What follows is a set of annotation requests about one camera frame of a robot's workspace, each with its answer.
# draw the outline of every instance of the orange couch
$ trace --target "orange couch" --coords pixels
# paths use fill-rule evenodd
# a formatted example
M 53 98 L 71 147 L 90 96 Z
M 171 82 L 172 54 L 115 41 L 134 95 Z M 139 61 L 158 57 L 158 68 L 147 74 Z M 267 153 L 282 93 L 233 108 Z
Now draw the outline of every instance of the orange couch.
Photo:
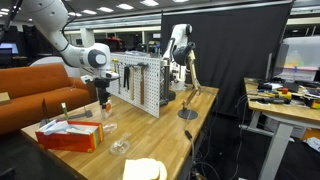
M 68 77 L 62 64 L 0 70 L 0 92 L 8 92 L 10 103 L 0 105 L 0 134 L 8 133 L 45 118 L 45 99 L 49 118 L 91 102 L 90 92 L 80 78 Z

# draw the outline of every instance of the chair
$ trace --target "chair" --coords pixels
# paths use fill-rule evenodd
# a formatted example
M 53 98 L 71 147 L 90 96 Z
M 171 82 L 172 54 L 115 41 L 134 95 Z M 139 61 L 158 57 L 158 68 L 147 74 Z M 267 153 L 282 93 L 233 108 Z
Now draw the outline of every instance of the chair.
M 0 68 L 12 67 L 12 48 L 0 49 Z

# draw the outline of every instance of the computer monitor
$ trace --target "computer monitor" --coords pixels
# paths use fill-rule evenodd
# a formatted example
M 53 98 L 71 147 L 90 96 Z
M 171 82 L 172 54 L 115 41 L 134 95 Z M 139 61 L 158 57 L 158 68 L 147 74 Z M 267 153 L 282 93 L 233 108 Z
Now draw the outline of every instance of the computer monitor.
M 0 49 L 6 49 L 6 48 L 11 48 L 12 49 L 12 54 L 18 55 L 19 51 L 17 48 L 17 44 L 14 42 L 3 42 L 0 44 Z
M 276 53 L 275 59 L 271 66 L 272 67 L 271 77 L 275 77 L 283 72 L 288 50 L 289 50 L 288 44 L 280 44 L 278 51 Z

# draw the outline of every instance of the black stand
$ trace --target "black stand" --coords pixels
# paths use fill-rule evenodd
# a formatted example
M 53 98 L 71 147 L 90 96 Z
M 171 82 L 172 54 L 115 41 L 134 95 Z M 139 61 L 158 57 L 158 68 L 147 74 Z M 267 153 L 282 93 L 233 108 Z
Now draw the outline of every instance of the black stand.
M 193 120 L 198 117 L 198 113 L 187 108 L 183 108 L 178 112 L 179 117 L 186 120 Z

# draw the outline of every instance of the ceiling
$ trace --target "ceiling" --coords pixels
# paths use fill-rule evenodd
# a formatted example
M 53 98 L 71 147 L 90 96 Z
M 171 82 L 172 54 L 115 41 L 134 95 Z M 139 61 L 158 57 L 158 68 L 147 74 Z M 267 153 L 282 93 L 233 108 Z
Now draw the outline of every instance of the ceiling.
M 259 1 L 272 1 L 272 0 L 189 0 L 187 2 L 176 3 L 173 0 L 155 0 L 159 3 L 159 5 L 154 7 L 145 6 L 140 3 L 142 0 L 67 0 L 70 6 L 75 10 L 76 13 L 80 13 L 82 16 L 77 17 L 76 21 L 86 21 L 93 19 L 109 19 L 115 17 L 127 17 L 134 15 L 149 15 L 152 13 L 160 13 L 161 10 L 164 11 L 173 11 L 173 10 L 183 10 L 183 9 L 191 9 L 191 8 L 203 8 L 207 6 L 216 6 L 216 5 L 224 5 L 229 3 L 252 3 Z M 123 10 L 116 6 L 119 4 L 126 3 L 134 7 L 132 10 Z M 1 0 L 0 1 L 0 9 L 9 8 L 11 4 L 11 0 Z M 111 13 L 106 13 L 97 10 L 99 7 L 107 7 L 113 9 L 114 11 Z M 316 16 L 320 17 L 320 0 L 296 0 L 294 4 L 294 8 L 296 9 L 295 13 L 302 14 L 316 14 Z M 82 11 L 88 9 L 95 11 L 96 15 L 85 14 Z M 0 20 L 4 20 L 7 16 L 3 15 L 0 17 Z M 26 22 L 31 18 L 31 16 L 25 12 L 23 9 L 17 14 L 15 21 Z

